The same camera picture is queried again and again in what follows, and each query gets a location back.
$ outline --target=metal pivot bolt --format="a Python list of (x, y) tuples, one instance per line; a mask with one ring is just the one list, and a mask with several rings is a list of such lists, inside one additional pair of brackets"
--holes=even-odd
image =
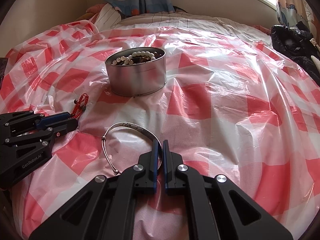
[(217, 176), (217, 181), (220, 182), (220, 183), (224, 183), (227, 181), (227, 177), (224, 176), (224, 175), (218, 175)]
[(186, 171), (188, 169), (188, 166), (187, 165), (184, 165), (184, 164), (180, 164), (178, 166), (178, 170), (179, 171)]
[(143, 170), (143, 165), (141, 165), (141, 164), (134, 165), (133, 169), (135, 171), (142, 171)]
[(98, 175), (97, 177), (94, 178), (94, 180), (98, 183), (102, 183), (106, 180), (106, 177), (103, 175)]

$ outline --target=curtain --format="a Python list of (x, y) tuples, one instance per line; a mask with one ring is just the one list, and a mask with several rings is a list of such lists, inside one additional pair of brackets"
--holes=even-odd
[(277, 17), (280, 24), (288, 27), (295, 27), (298, 22), (303, 22), (319, 44), (320, 22), (305, 0), (278, 0)]

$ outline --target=silver bangle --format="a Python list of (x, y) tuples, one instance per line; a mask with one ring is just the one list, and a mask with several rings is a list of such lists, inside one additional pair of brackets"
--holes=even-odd
[(137, 125), (137, 124), (130, 123), (130, 122), (118, 122), (118, 123), (115, 123), (115, 124), (111, 125), (109, 127), (109, 129), (105, 132), (105, 134), (101, 137), (101, 144), (102, 144), (102, 150), (103, 150), (104, 156), (106, 157), (111, 169), (113, 170), (114, 175), (121, 174), (121, 172), (116, 169), (116, 167), (112, 164), (112, 162), (110, 161), (110, 159), (108, 157), (107, 149), (106, 149), (106, 139), (107, 139), (107, 134), (112, 129), (114, 129), (116, 127), (131, 128), (131, 129), (134, 129), (134, 130), (142, 133), (144, 136), (148, 137), (151, 141), (157, 140), (158, 144), (159, 144), (159, 147), (158, 147), (158, 149), (159, 149), (159, 152), (158, 152), (158, 159), (159, 159), (159, 161), (158, 161), (158, 170), (159, 170), (159, 168), (161, 167), (162, 158), (163, 158), (162, 147), (161, 147), (161, 143), (160, 143), (159, 139), (152, 132), (150, 132), (149, 130), (147, 130), (147, 129), (145, 129), (145, 128)]

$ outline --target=plastic tablecloth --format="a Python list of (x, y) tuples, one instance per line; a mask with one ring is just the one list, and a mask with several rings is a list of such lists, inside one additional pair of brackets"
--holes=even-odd
[[(104, 60), (124, 49), (166, 51), (168, 82), (124, 98), (111, 92)], [(112, 176), (100, 137), (116, 122), (151, 130), (185, 164), (206, 176), (226, 174), (298, 239), (320, 199), (320, 89), (298, 65), (262, 42), (173, 27), (99, 33), (88, 21), (59, 25), (16, 46), (0, 91), (0, 111), (71, 112), (89, 95), (78, 130), (59, 138), (53, 157), (12, 189), (25, 238), (96, 175)], [(116, 130), (107, 151), (120, 170), (151, 146)], [(181, 197), (139, 199), (133, 239), (187, 239)]]

